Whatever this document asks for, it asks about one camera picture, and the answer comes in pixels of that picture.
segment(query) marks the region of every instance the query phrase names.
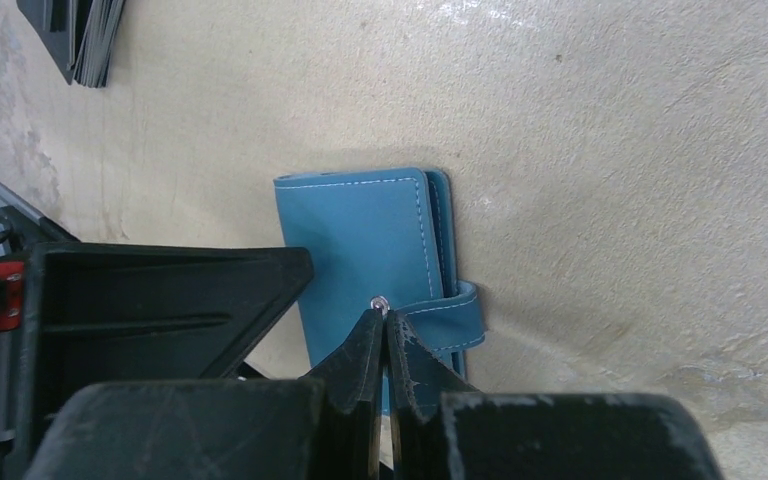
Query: white stitching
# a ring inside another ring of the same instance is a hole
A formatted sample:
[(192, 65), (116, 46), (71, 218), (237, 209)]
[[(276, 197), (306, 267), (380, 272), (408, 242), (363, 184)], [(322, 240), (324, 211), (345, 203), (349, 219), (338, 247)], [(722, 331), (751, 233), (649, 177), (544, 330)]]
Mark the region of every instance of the white stitching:
[(293, 190), (293, 189), (296, 189), (296, 188), (339, 187), (339, 186), (342, 186), (342, 185), (367, 185), (367, 184), (370, 184), (370, 183), (392, 183), (392, 182), (401, 182), (401, 181), (405, 181), (405, 180), (411, 180), (414, 183), (416, 183), (416, 179), (415, 178), (407, 177), (407, 178), (391, 178), (391, 179), (382, 179), (382, 180), (367, 180), (367, 181), (363, 181), (363, 182), (323, 183), (321, 185), (297, 185), (297, 186), (294, 186), (294, 187), (279, 187), (279, 186), (276, 185), (275, 189), (276, 190)]
[(292, 190), (297, 188), (321, 188), (321, 187), (339, 187), (343, 185), (368, 185), (370, 183), (392, 183), (402, 182), (410, 180), (413, 182), (413, 186), (416, 189), (416, 217), (419, 220), (419, 236), (422, 238), (422, 253), (425, 255), (425, 275), (428, 277), (428, 296), (430, 299), (434, 299), (434, 287), (431, 286), (431, 264), (428, 262), (428, 246), (425, 244), (425, 228), (422, 226), (422, 207), (419, 203), (419, 182), (415, 178), (390, 178), (382, 180), (367, 180), (363, 182), (345, 182), (345, 183), (324, 183), (321, 185), (297, 185), (294, 187), (279, 187), (276, 186), (276, 190)]
[(454, 305), (446, 305), (445, 307), (426, 308), (424, 310), (417, 310), (415, 312), (406, 311), (406, 312), (404, 312), (404, 314), (410, 316), (410, 315), (416, 315), (417, 313), (433, 312), (433, 311), (436, 311), (436, 310), (446, 310), (448, 308), (462, 307), (464, 305), (469, 305), (470, 303), (472, 303), (472, 302), (474, 302), (476, 300), (478, 300), (478, 295), (472, 297), (472, 300), (470, 300), (468, 302), (456, 303)]
[(468, 342), (461, 343), (459, 345), (452, 345), (449, 347), (440, 347), (440, 348), (432, 348), (432, 352), (442, 352), (443, 350), (454, 350), (456, 348), (462, 348), (462, 347), (468, 347), (470, 345), (475, 345), (476, 343), (480, 343), (484, 340), (484, 334), (482, 333), (480, 337), (474, 338)]
[(440, 259), (440, 273), (443, 281), (446, 281), (446, 260), (443, 258), (443, 221), (440, 220), (440, 217), (443, 215), (443, 209), (440, 208), (440, 196), (437, 195), (437, 187), (434, 185), (433, 182), (428, 183), (428, 188), (431, 189), (431, 193), (434, 194), (434, 202), (437, 204), (437, 231), (434, 232), (437, 235), (437, 258)]

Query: blue leather wallet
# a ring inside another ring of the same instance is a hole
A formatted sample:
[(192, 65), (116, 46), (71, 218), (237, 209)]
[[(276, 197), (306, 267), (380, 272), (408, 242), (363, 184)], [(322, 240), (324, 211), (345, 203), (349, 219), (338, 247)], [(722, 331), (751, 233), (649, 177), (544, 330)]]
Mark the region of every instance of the blue leather wallet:
[(313, 259), (313, 281), (299, 298), (311, 365), (334, 351), (381, 295), (466, 377), (463, 352), (484, 340), (484, 322), (475, 285), (457, 277), (443, 172), (288, 175), (275, 179), (275, 197), (284, 242), (306, 247)]

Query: black machine part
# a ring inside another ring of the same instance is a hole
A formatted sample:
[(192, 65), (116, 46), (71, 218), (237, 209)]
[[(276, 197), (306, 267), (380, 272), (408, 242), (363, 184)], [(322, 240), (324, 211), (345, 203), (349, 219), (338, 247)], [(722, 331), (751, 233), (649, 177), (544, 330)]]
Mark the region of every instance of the black machine part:
[(23, 478), (61, 407), (86, 386), (237, 378), (313, 276), (299, 248), (49, 242), (16, 263), (21, 322), (0, 331), (5, 480)]
[(396, 478), (722, 478), (674, 400), (481, 393), (406, 318), (380, 310), (299, 380), (88, 387), (63, 407), (27, 478), (378, 478), (385, 371)]

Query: stain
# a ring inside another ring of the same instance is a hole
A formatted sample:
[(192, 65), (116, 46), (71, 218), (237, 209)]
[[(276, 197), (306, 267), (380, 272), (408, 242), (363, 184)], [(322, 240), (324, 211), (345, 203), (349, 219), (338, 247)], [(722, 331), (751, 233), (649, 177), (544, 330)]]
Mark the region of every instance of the stain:
[(701, 420), (709, 432), (768, 422), (768, 378), (750, 365), (710, 356), (667, 372), (657, 383), (706, 412)]
[(632, 324), (628, 322), (608, 323), (593, 335), (581, 347), (581, 353), (585, 356), (598, 356), (609, 350), (621, 338), (632, 330)]
[(572, 268), (573, 260), (576, 258), (574, 249), (568, 248), (555, 260), (552, 265), (552, 278), (563, 279)]
[(729, 51), (725, 52), (715, 64), (711, 65), (701, 75), (690, 82), (679, 95), (664, 108), (668, 112), (677, 105), (684, 103), (694, 97), (702, 89), (712, 85), (722, 83), (736, 70), (745, 68), (753, 60), (768, 55), (768, 40), (746, 40), (734, 45)]
[(131, 239), (131, 237), (125, 233), (125, 227), (122, 222), (122, 212), (119, 212), (118, 215), (113, 215), (110, 213), (110, 209), (105, 206), (103, 207), (101, 218), (103, 220), (103, 231), (101, 232), (103, 241), (121, 242)]
[(25, 87), (26, 61), (10, 23), (10, 11), (0, 2), (0, 136), (11, 149), (0, 169), (0, 180), (47, 216), (61, 216), (57, 170), (41, 142), (29, 110)]

